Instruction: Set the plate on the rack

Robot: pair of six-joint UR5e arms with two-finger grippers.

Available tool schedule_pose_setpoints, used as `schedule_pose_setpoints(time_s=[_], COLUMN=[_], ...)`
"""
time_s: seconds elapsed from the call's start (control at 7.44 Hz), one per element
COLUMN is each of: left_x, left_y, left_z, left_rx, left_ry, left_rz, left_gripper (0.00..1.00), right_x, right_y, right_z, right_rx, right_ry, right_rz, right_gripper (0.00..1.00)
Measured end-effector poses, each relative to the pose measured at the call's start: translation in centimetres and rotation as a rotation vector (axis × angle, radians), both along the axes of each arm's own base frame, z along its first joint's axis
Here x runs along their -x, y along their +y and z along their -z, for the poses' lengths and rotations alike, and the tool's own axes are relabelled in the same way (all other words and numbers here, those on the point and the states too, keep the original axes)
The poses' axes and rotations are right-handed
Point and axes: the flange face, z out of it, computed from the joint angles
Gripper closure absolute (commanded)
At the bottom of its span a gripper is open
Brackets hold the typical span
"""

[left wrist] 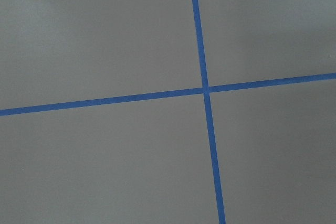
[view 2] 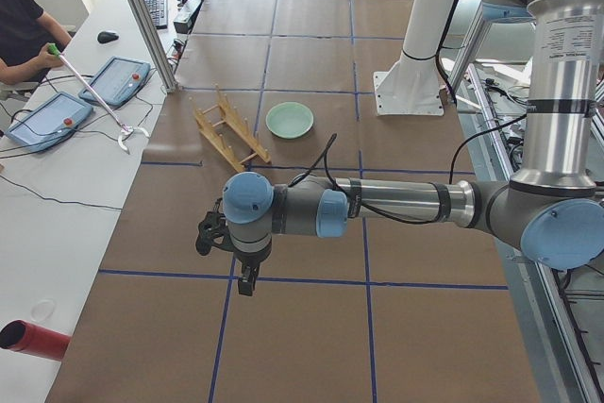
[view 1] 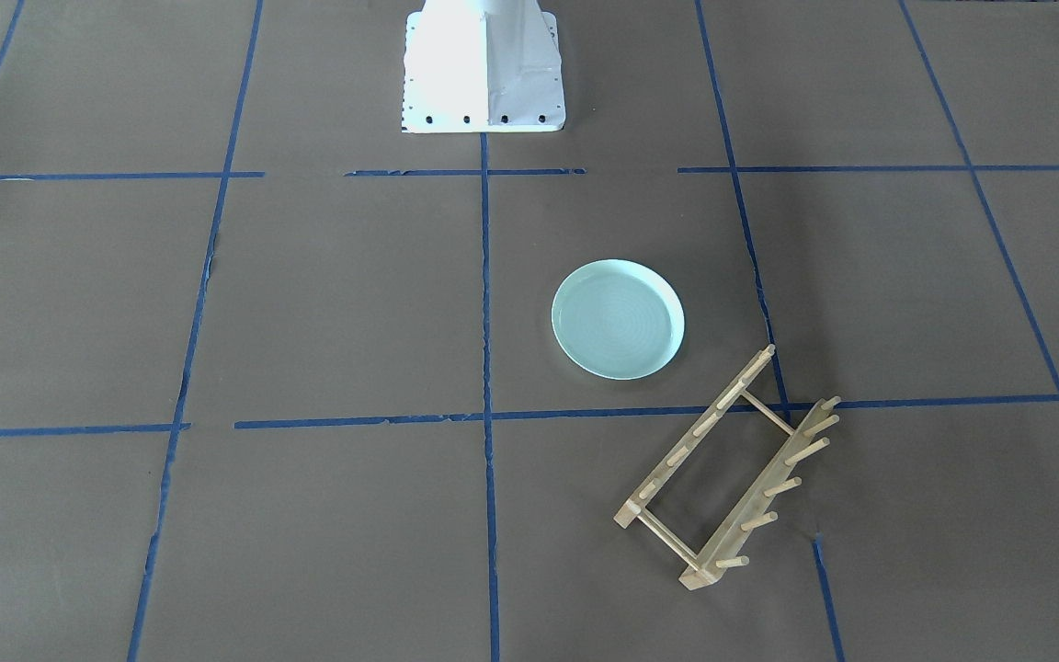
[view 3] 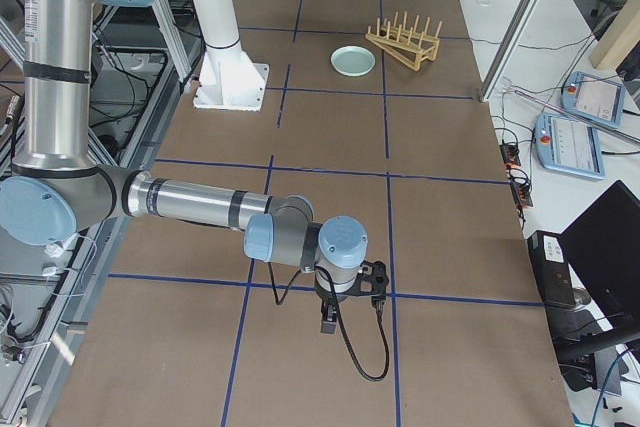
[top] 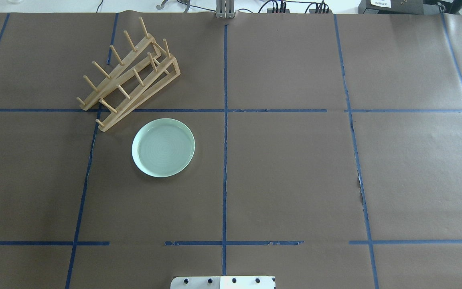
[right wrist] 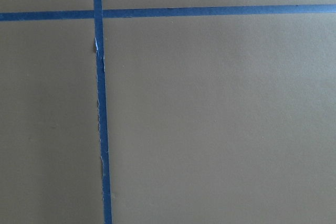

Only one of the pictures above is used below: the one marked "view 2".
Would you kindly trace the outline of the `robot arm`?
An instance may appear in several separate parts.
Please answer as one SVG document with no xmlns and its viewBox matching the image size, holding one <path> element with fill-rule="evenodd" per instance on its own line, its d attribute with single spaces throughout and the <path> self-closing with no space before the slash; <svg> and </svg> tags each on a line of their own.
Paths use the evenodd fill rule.
<svg viewBox="0 0 604 403">
<path fill-rule="evenodd" d="M 216 201 L 221 246 L 241 263 L 252 294 L 277 234 L 344 234 L 352 218 L 475 228 L 555 270 L 603 250 L 603 204 L 586 172 L 596 77 L 603 51 L 603 0 L 485 0 L 526 10 L 536 36 L 523 161 L 506 182 L 456 184 L 336 179 L 302 174 L 272 185 L 254 172 L 229 179 Z"/>
</svg>

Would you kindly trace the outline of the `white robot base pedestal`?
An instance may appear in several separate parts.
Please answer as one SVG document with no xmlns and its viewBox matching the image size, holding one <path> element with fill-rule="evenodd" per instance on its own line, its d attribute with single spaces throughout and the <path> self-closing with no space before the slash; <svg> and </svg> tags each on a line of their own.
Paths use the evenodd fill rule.
<svg viewBox="0 0 604 403">
<path fill-rule="evenodd" d="M 378 115 L 441 116 L 437 55 L 457 0 L 414 0 L 399 60 L 374 73 Z"/>
</svg>

